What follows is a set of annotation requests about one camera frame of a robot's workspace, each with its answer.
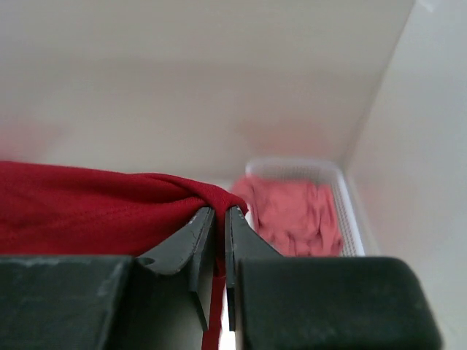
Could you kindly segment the dark red t shirt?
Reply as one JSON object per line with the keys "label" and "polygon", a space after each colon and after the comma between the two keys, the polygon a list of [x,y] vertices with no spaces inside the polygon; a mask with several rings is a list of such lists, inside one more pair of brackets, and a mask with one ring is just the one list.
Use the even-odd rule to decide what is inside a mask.
{"label": "dark red t shirt", "polygon": [[1,163],[1,252],[139,256],[209,207],[217,220],[215,272],[204,349],[219,345],[225,286],[225,214],[238,196],[168,174]]}

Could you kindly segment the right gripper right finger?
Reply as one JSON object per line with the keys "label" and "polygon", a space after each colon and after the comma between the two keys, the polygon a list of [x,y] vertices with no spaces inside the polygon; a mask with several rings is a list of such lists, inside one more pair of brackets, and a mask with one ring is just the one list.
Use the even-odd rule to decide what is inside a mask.
{"label": "right gripper right finger", "polygon": [[285,257],[225,216],[229,328],[238,349],[441,349],[413,270],[392,257]]}

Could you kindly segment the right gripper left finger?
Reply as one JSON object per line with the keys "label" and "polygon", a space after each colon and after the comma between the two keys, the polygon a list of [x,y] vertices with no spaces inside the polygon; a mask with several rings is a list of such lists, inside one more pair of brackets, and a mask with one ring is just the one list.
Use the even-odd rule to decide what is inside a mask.
{"label": "right gripper left finger", "polygon": [[215,213],[204,207],[139,257],[1,257],[3,349],[200,349]]}

